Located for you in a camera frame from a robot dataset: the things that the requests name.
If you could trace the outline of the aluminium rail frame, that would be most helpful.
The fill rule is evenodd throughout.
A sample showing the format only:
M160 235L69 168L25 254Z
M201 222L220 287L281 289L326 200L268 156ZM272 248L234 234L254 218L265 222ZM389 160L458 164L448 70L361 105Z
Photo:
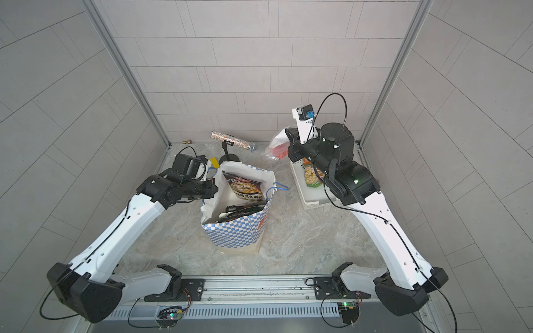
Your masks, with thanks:
M385 269L368 269L351 262L339 266L330 276L339 278L349 291L362 291L378 298L372 280ZM216 300L260 301L274 299L315 298L312 287L305 284L308 277L255 276L214 277L205 279L202 300L213 297ZM162 294L176 281L180 284L180 271L168 265L153 270L115 276L103 283L90 280L87 275L73 280L71 287L63 288L62 301L73 311L89 320L99 323L110 316L120 305L152 294Z

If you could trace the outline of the purple black fish packet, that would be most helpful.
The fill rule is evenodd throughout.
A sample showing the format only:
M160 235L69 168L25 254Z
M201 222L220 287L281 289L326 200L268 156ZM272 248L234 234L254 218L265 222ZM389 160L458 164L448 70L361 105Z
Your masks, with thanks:
M223 171L222 174L229 186L230 192L236 198L250 203L266 201L261 181L249 179L227 171Z

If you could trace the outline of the black red condiment packet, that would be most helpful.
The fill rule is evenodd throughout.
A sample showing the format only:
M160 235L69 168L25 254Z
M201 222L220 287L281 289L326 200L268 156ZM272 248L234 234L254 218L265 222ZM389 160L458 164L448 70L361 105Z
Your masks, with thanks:
M226 207L226 209L219 215L219 219L217 219L216 222L226 223L244 216L254 215L255 213L263 211L265 206L265 202L231 205Z

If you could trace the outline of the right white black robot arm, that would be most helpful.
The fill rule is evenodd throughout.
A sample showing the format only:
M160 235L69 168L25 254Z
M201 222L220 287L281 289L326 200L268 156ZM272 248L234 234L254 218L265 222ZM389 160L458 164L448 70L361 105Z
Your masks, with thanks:
M393 314L405 316L419 311L433 291L448 282L445 270L432 266L416 250L390 210L378 181L354 160L355 138L340 123L327 123L316 134L286 128L288 157L292 162L307 159L321 171L327 190L352 212L373 240L386 263L384 272L373 278L381 303Z

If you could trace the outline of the green yellow food packet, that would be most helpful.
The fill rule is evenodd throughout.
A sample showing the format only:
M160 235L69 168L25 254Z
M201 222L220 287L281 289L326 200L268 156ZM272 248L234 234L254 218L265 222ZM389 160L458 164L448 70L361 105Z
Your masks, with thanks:
M302 159L302 168L304 171L305 184L308 187L318 188L322 186L322 180L325 177L322 171L313 166L306 158Z

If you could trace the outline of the left circuit board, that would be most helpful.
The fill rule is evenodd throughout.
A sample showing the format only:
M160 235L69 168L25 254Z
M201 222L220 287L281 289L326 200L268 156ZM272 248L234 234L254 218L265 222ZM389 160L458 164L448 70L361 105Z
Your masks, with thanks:
M161 309L156 317L157 322L161 324L161 326L171 326L177 321L180 321L186 311L187 308L183 309L181 306L173 306Z

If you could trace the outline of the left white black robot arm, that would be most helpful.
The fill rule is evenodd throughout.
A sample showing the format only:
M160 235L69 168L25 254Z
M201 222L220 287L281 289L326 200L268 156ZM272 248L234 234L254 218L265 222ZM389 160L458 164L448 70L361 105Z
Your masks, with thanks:
M174 301L185 295L182 274L172 266L126 275L115 269L126 251L165 210L177 203L214 198L215 179L207 178L209 161L204 155L178 153L173 165L149 176L126 208L83 252L69 263L56 263L47 272L51 292L58 301L90 323L99 323L115 309L148 297Z

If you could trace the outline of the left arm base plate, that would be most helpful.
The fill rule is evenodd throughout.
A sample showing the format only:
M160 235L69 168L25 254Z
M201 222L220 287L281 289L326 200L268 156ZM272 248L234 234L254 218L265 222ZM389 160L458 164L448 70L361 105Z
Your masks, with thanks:
M162 294L145 296L144 302L197 302L200 301L205 288L205 279L181 279L180 284L171 282Z

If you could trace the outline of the right circuit board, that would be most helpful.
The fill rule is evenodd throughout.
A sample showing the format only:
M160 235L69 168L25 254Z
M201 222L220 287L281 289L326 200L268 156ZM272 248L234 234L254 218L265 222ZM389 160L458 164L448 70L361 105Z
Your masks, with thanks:
M342 323L345 326L357 323L360 315L360 308L356 302L339 302L337 306Z

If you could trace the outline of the white plastic basket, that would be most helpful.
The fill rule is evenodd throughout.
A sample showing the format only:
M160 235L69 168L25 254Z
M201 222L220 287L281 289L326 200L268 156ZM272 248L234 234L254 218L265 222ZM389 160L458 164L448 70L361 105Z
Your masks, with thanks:
M320 185L319 187L307 186L305 182L303 164L301 161L291 162L290 167L304 210L312 210L330 205L330 201L324 193L325 191L334 202L339 202L330 192L330 190L326 189L323 185Z

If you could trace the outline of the clear red pouch packet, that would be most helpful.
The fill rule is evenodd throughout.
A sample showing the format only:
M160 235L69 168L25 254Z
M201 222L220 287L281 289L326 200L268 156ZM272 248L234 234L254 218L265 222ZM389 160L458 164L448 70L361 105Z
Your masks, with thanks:
M288 155L290 140L285 132L287 128L283 128L270 141L268 147L265 149L265 156L272 160L282 160Z

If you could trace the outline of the blue checkered paper bag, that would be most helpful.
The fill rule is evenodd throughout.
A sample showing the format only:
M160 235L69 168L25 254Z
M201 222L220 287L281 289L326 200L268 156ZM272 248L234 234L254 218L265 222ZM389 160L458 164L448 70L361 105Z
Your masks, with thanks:
M235 197L222 172L227 171L262 182L262 190L266 196L263 211L254 215L244 216L226 223L217 223L219 215L231 205L250 204ZM214 198L204 199L201 206L201 227L211 242L223 254L257 254L267 226L267 219L273 195L278 190L286 191L287 187L276 182L275 173L243 162L224 162L212 177L219 191Z

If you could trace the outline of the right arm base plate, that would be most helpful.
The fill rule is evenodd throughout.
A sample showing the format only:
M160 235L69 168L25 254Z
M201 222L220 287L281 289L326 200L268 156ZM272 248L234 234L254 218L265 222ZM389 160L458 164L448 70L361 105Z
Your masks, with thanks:
M317 300L327 299L370 299L371 294L362 291L349 291L338 277L309 277L305 280L308 287L313 288Z

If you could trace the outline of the black microphone stand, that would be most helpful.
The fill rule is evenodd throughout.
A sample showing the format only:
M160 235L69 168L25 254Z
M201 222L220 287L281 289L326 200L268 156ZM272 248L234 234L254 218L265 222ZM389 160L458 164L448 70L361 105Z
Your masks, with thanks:
M233 147L234 143L224 140L222 142L222 148L224 154L218 159L218 163L221 165L223 162L239 162L240 159L233 153L228 152L228 147Z

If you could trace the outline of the yellow block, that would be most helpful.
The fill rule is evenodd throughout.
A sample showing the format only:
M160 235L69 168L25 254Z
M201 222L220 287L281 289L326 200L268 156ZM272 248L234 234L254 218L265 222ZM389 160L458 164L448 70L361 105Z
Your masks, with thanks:
M219 169L219 162L216 158L211 158L210 162L211 162L212 167L214 167L215 169Z

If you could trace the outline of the circuit board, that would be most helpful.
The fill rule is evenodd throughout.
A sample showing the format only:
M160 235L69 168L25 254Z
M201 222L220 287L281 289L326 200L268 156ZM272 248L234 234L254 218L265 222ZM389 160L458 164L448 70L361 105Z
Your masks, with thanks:
M161 326L171 326L177 321L180 321L186 311L187 308L183 309L181 306L173 306L161 309L156 317L157 322L161 324Z
M342 323L345 326L357 323L360 315L360 308L356 302L339 302L337 306Z

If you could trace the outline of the glitter microphone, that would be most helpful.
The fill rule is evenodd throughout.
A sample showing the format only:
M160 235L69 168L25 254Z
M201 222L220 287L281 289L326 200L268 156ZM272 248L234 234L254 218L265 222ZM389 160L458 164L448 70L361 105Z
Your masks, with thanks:
M257 145L253 142L249 142L243 139L239 139L237 137L234 137L232 135L228 135L225 133L220 133L216 131L212 131L211 138L214 140L219 140L221 142L225 142L226 144L229 144L231 146L239 147L242 149L246 149L248 151L254 152L257 150Z

